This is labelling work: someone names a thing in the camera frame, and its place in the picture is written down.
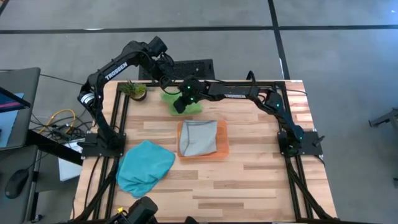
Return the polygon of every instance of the concrete floor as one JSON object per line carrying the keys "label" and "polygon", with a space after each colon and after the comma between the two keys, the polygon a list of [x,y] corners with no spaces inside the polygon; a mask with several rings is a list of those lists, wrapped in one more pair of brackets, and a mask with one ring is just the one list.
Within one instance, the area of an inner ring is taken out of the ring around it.
{"label": "concrete floor", "polygon": [[[274,2],[280,26],[398,24],[394,1]],[[0,30],[258,25],[272,25],[264,0],[11,0],[0,17]],[[245,78],[248,70],[257,79],[282,79],[271,30],[0,35],[0,69],[40,67],[43,74],[85,82],[130,40],[155,35],[175,60],[212,58],[219,79]],[[396,223],[398,140],[389,125],[372,129],[368,120],[398,106],[398,30],[290,30],[281,36],[290,77],[304,81],[315,126],[326,136],[322,147],[338,216]],[[128,68],[116,79],[136,79],[137,73]],[[82,112],[79,89],[41,77],[34,114],[44,122],[60,109]],[[41,196],[42,223],[68,218],[75,185]],[[59,201],[54,213],[47,210],[51,200]]]}

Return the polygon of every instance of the small plant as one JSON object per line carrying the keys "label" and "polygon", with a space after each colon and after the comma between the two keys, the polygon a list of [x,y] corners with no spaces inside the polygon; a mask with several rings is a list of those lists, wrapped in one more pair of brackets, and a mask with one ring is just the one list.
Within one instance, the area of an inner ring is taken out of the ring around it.
{"label": "small plant", "polygon": [[127,80],[127,83],[120,86],[120,91],[129,95],[133,100],[141,101],[146,97],[147,87],[144,84],[133,83],[131,80]]}

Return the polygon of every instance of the orange tray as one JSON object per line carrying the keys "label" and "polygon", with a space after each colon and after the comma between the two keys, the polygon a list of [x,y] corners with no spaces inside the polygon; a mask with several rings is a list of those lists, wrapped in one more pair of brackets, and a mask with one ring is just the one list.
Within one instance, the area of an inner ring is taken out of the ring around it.
{"label": "orange tray", "polygon": [[228,145],[228,135],[226,131],[226,122],[225,121],[217,121],[217,134],[216,134],[216,152],[212,152],[206,155],[201,156],[183,156],[180,153],[180,137],[181,137],[181,129],[182,123],[179,122],[177,125],[177,155],[180,159],[224,159],[229,154],[229,145]]}

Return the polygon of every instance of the gray towel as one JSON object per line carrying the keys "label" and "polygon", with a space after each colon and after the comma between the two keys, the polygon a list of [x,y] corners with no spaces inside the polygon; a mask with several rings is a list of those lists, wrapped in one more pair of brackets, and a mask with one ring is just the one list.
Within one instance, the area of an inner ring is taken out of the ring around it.
{"label": "gray towel", "polygon": [[184,121],[180,137],[183,156],[200,156],[217,151],[217,121]]}

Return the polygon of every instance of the butcher block tabletop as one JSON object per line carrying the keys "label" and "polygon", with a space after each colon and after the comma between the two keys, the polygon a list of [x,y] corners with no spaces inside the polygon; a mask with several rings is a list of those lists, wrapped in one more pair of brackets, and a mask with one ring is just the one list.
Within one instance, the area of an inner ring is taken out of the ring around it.
{"label": "butcher block tabletop", "polygon": [[[304,90],[302,81],[285,81],[289,90]],[[103,113],[108,123],[118,82],[104,88]],[[169,173],[148,193],[158,206],[158,222],[183,222],[187,216],[198,222],[271,222],[295,221],[284,158],[277,141],[277,120],[259,110],[249,100],[202,100],[203,111],[196,115],[171,116],[160,99],[159,87],[148,87],[142,102],[129,101],[126,127],[127,152],[143,140],[150,140],[176,154]],[[304,130],[314,128],[307,97],[288,91],[295,124]],[[118,109],[119,126],[123,95]],[[186,119],[227,122],[229,156],[226,159],[182,161],[177,157],[177,124]],[[75,197],[76,215],[83,211],[88,181],[96,158],[84,160]],[[309,191],[335,217],[335,207],[323,164],[314,156],[302,156]],[[98,189],[102,158],[94,169],[88,202]],[[302,194],[298,191],[300,210],[306,217]],[[99,218],[104,218],[108,190],[101,201]],[[118,186],[112,215],[117,208],[127,210],[136,199]]]}

